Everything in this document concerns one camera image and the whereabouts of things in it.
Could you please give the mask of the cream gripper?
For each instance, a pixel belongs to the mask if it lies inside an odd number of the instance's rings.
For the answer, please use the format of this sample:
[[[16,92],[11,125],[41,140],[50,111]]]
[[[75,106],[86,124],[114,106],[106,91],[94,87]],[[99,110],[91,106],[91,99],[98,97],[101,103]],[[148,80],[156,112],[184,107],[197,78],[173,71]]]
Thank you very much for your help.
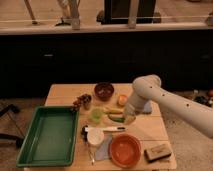
[[[146,99],[143,97],[140,97],[136,93],[132,93],[125,104],[124,107],[124,114],[126,115],[124,117],[124,124],[130,125],[136,120],[136,117],[133,115],[137,115],[139,113],[142,113],[144,110],[144,105],[147,102]]]

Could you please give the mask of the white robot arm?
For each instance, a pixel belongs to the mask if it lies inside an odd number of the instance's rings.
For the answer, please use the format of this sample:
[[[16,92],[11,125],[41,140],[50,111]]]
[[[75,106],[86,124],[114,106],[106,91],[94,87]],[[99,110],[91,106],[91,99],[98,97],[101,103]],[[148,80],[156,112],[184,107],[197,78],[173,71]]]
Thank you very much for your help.
[[[142,112],[145,104],[151,100],[165,106],[205,136],[213,139],[213,108],[162,89],[161,79],[157,75],[137,77],[132,83],[132,89],[124,107],[126,122],[130,117]]]

